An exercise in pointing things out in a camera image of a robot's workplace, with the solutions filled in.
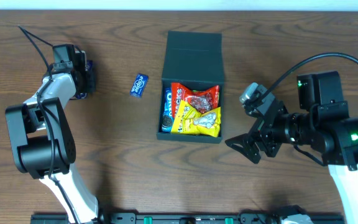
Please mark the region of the purple Dairy Milk chocolate bar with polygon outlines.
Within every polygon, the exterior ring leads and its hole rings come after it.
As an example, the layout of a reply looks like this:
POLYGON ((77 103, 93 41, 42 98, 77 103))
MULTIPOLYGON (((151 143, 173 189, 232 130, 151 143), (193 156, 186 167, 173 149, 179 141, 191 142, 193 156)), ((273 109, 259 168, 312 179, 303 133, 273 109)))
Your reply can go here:
POLYGON ((87 60, 85 68, 76 72, 76 93, 75 99, 85 99, 96 90, 96 76, 93 71, 93 61, 87 60))

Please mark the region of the red Hacks candy bag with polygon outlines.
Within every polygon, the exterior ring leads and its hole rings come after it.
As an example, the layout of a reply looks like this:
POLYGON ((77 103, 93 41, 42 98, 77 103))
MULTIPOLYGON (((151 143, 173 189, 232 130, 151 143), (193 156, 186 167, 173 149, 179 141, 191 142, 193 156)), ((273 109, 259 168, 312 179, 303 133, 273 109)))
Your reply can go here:
POLYGON ((204 91, 190 90, 181 83, 172 83, 172 116, 175 117, 181 101, 189 103, 201 114, 218 107, 219 85, 204 91))

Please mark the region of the yellow Hacks candy bag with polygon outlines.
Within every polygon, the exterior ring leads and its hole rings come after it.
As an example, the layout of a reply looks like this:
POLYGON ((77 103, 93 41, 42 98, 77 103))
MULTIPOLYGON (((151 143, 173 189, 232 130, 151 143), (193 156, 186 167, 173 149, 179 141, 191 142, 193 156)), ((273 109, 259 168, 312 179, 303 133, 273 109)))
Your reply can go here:
POLYGON ((185 101, 181 101, 171 128, 172 134, 206 135, 218 137, 221 130, 221 108, 201 114, 185 101))

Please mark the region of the blue Oreo cookie pack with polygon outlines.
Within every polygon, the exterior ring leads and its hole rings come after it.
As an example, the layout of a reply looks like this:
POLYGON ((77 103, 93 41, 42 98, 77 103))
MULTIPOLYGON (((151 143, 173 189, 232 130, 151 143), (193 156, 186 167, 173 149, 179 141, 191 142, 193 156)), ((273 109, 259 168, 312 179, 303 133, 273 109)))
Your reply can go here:
POLYGON ((173 126, 173 122, 174 119, 172 116, 172 90, 171 88, 166 88, 162 117, 162 131, 165 133, 170 133, 173 126))

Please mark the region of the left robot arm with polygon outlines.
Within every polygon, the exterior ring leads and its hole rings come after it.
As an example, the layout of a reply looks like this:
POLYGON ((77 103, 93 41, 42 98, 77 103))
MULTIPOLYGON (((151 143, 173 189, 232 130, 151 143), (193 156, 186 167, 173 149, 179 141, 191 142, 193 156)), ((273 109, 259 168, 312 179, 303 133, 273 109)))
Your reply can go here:
POLYGON ((67 212, 67 223, 108 223, 98 199, 88 190, 75 165, 76 147, 64 108, 70 100, 94 91, 92 61, 72 44, 52 48, 37 92, 6 109, 15 166, 46 185, 67 212))

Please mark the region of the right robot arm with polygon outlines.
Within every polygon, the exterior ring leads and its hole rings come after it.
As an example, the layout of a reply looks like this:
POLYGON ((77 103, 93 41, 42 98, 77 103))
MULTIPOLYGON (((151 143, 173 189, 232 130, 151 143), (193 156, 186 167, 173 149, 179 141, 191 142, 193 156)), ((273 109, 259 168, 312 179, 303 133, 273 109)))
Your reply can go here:
POLYGON ((321 158, 308 152, 305 155, 328 167, 346 222, 358 223, 358 117, 349 116, 339 73, 299 75, 297 87, 303 113, 289 113, 263 85, 248 86, 239 100, 256 121, 248 133, 225 143, 254 164, 259 163, 262 152, 275 157, 282 144, 291 144, 296 150, 309 145, 321 158))

